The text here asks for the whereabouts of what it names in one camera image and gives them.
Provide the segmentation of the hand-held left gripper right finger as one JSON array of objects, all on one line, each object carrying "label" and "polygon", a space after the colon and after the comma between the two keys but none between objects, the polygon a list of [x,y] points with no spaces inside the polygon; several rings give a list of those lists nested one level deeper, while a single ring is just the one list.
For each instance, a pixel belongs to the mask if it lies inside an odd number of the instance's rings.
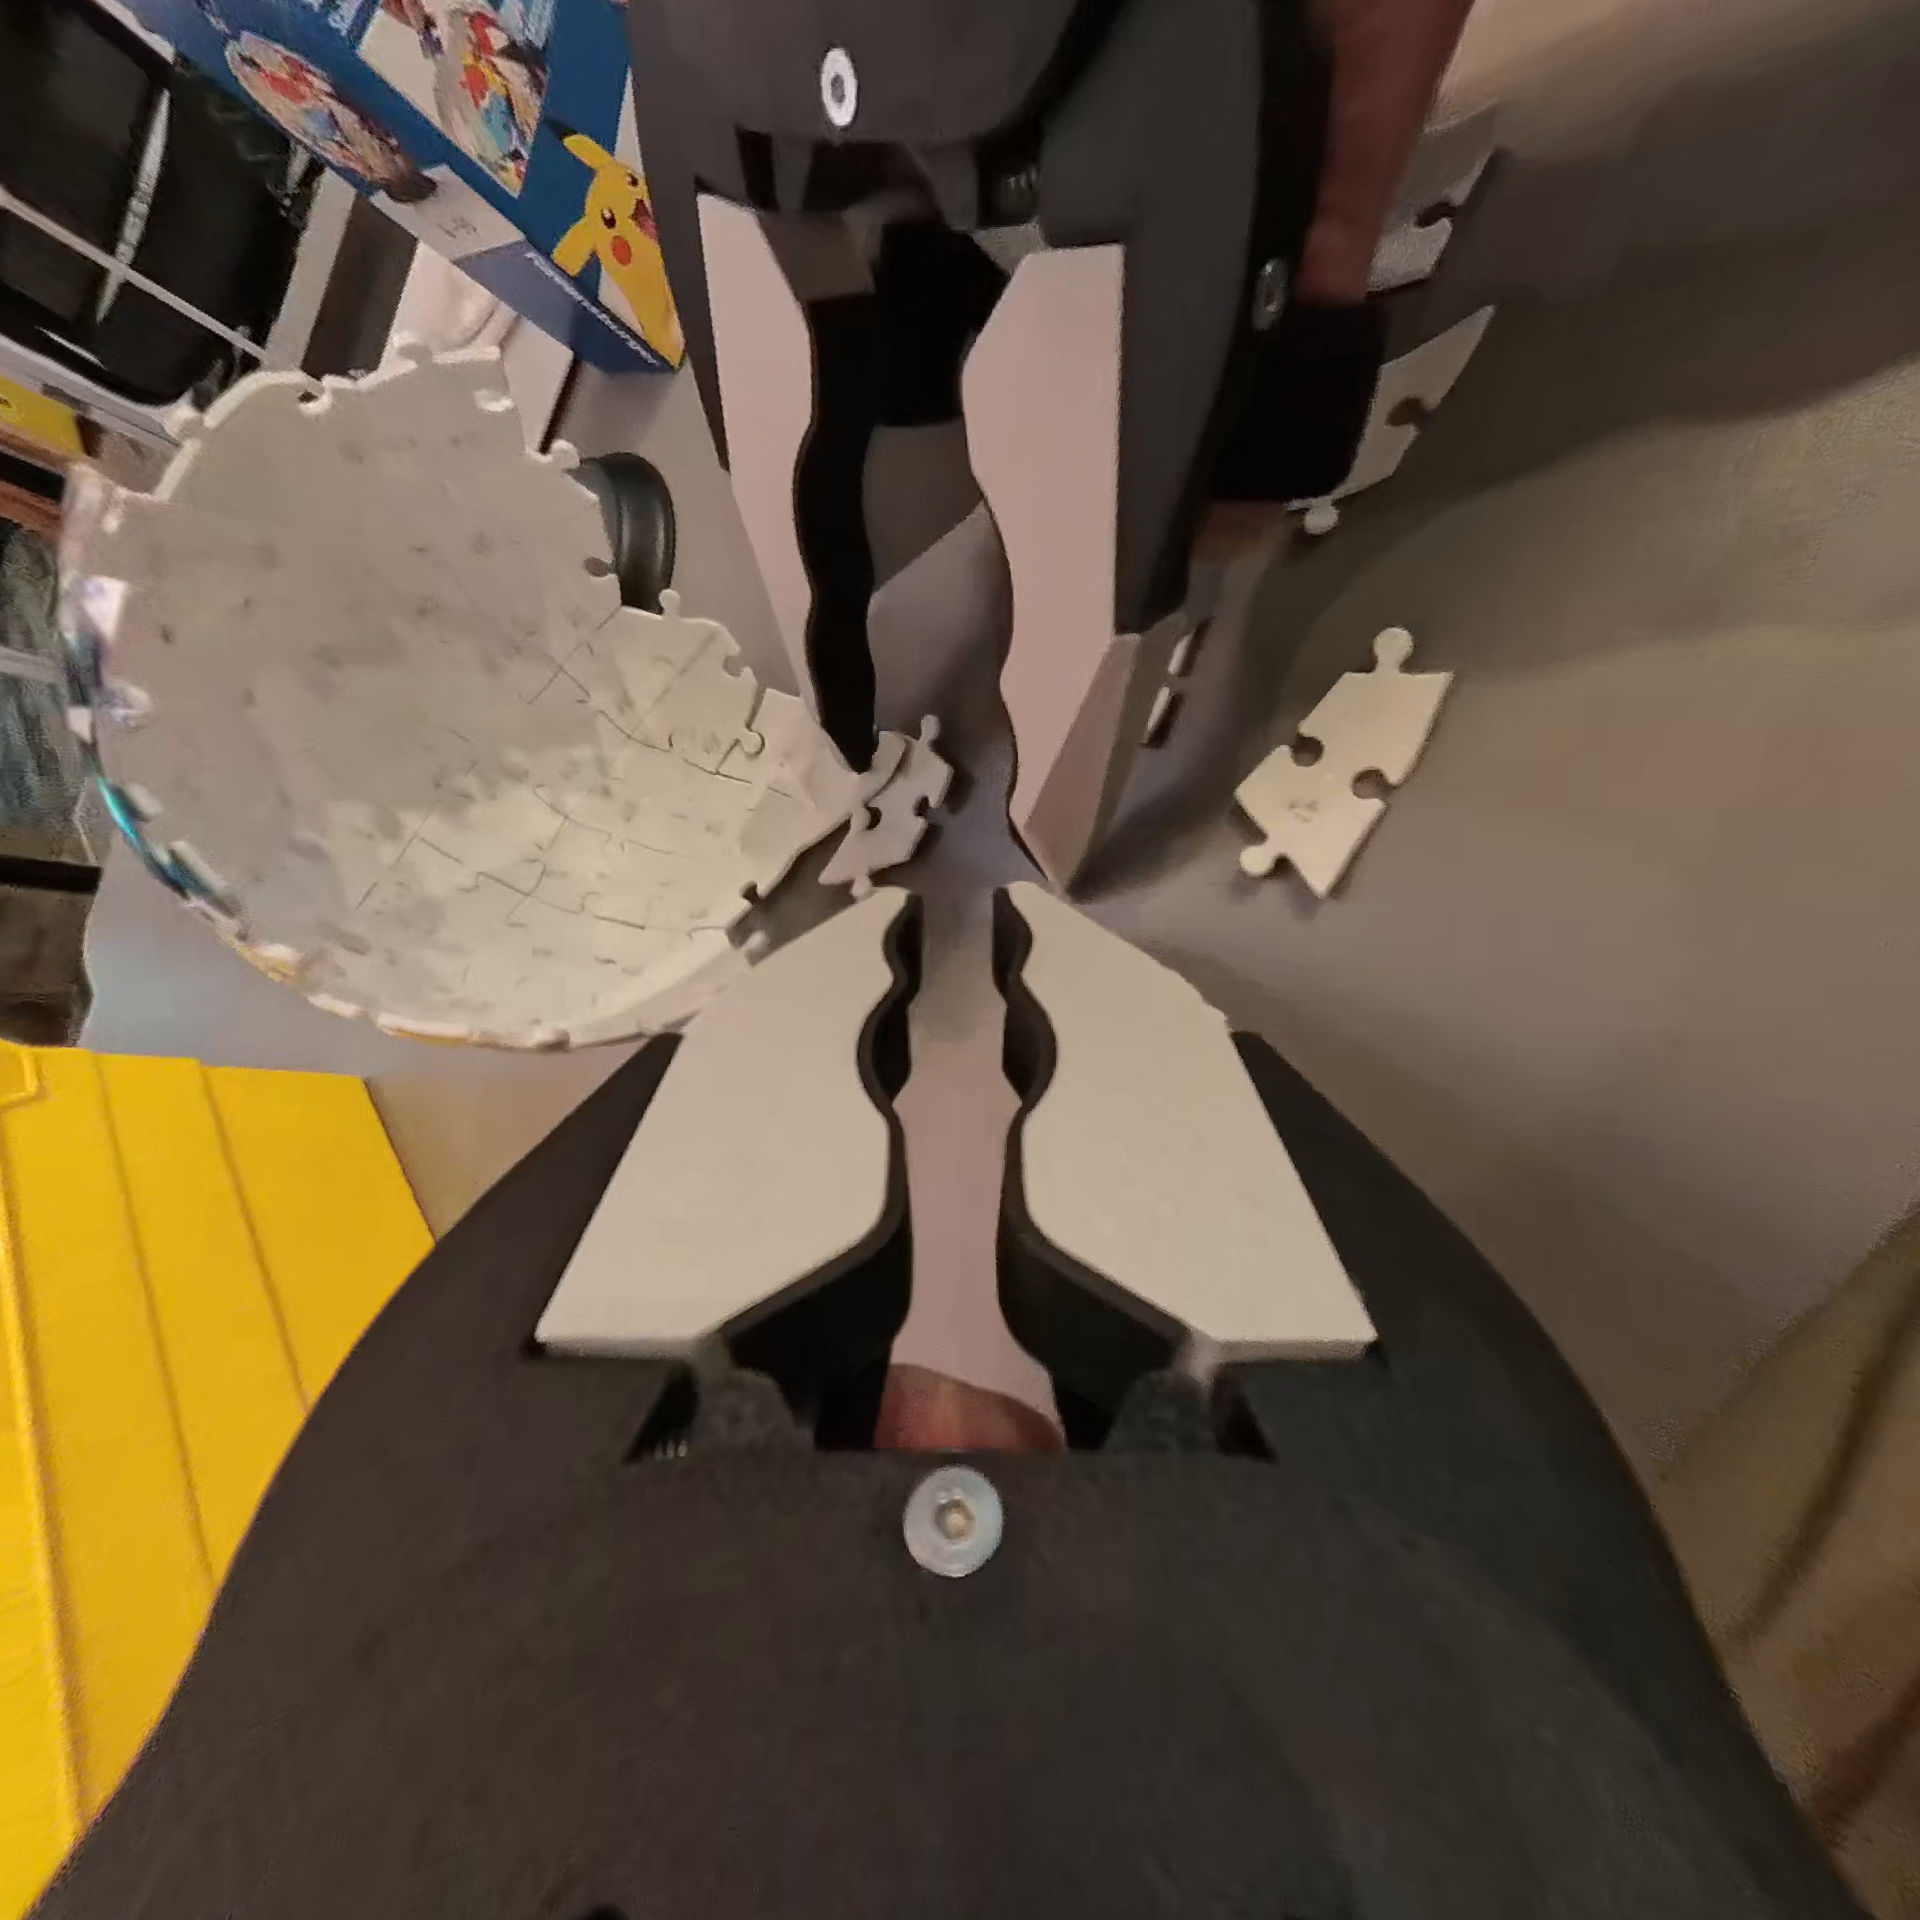
[{"label": "hand-held left gripper right finger", "polygon": [[1000,1073],[1014,1093],[998,1313],[1069,1450],[1098,1450],[1152,1377],[1357,1363],[1376,1319],[1193,984],[1018,880],[991,900]]}]

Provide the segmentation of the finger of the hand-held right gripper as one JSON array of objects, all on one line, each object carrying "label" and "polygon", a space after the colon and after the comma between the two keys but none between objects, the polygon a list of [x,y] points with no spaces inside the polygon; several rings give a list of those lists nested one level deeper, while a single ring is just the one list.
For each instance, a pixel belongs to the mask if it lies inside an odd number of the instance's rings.
[{"label": "finger of the hand-held right gripper", "polygon": [[696,208],[734,501],[806,708],[864,778],[877,757],[872,268],[836,219],[764,216],[713,195]]},{"label": "finger of the hand-held right gripper", "polygon": [[1064,897],[1112,828],[1181,636],[1176,616],[1118,617],[1122,281],[1119,248],[1021,259],[962,367],[968,467],[1010,585],[1005,807]]}]

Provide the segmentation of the yellow plastic bin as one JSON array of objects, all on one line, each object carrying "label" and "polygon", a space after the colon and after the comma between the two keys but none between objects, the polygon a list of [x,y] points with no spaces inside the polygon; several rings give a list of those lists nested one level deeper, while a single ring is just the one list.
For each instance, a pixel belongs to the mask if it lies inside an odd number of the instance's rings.
[{"label": "yellow plastic bin", "polygon": [[356,1076],[1,1044],[5,1919],[126,1778],[429,1244]]}]

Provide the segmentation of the black round puzzle stand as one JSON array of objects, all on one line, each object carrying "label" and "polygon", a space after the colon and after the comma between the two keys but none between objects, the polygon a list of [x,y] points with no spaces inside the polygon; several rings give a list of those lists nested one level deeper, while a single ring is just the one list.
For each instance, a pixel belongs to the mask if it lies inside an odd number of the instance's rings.
[{"label": "black round puzzle stand", "polygon": [[657,616],[678,555],[678,514],[664,476],[633,451],[613,451],[580,460],[574,479],[600,511],[621,605]]}]

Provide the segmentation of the person's right hand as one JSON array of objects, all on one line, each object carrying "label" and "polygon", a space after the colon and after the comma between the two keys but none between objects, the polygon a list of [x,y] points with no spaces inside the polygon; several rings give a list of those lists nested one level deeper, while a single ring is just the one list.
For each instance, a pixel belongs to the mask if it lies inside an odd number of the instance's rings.
[{"label": "person's right hand", "polygon": [[1373,256],[1473,3],[1316,3],[1328,132],[1294,293],[1364,299]]}]

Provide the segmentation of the person's beige trousers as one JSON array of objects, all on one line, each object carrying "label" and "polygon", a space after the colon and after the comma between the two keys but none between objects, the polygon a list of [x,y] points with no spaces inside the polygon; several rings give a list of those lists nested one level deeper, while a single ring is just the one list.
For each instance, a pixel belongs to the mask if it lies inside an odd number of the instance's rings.
[{"label": "person's beige trousers", "polygon": [[1874,1916],[1918,1916],[1918,1213],[1655,1483],[1768,1762]]}]

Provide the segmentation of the joined white puzzle piece pair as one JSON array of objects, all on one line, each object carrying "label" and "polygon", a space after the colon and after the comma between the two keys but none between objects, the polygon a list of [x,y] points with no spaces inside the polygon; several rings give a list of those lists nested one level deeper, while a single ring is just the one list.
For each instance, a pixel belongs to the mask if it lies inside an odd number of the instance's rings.
[{"label": "joined white puzzle piece pair", "polygon": [[1412,775],[1452,690],[1448,672],[1409,672],[1412,636],[1385,628],[1373,660],[1334,681],[1295,739],[1265,755],[1234,789],[1254,844],[1238,853],[1249,880],[1289,868],[1328,900]]}]

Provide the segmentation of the blue puzzle box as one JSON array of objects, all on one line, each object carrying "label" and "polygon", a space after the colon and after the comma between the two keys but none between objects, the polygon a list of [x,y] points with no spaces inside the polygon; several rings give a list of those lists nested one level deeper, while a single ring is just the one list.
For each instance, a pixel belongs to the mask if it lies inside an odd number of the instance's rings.
[{"label": "blue puzzle box", "polygon": [[140,3],[226,84],[585,364],[672,373],[682,335],[615,3]]}]

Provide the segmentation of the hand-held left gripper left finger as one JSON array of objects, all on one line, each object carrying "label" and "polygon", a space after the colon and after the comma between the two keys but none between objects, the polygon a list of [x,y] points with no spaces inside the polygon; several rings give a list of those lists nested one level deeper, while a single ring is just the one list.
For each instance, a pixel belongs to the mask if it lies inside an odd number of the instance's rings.
[{"label": "hand-held left gripper left finger", "polygon": [[656,1373],[626,1451],[689,1451],[727,1403],[775,1441],[874,1437],[911,1291],[898,1098],[920,904],[881,887],[657,1042],[628,1132],[541,1180],[534,1353]]}]

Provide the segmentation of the partly built puzzle ball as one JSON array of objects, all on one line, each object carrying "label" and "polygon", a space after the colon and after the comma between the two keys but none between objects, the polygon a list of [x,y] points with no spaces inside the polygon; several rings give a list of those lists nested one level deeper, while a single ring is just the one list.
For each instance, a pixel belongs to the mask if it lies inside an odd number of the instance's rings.
[{"label": "partly built puzzle ball", "polygon": [[151,490],[63,493],[69,728],[146,868],[260,973],[405,1040],[694,1018],[860,811],[714,621],[626,609],[572,449],[490,348],[256,373]]}]

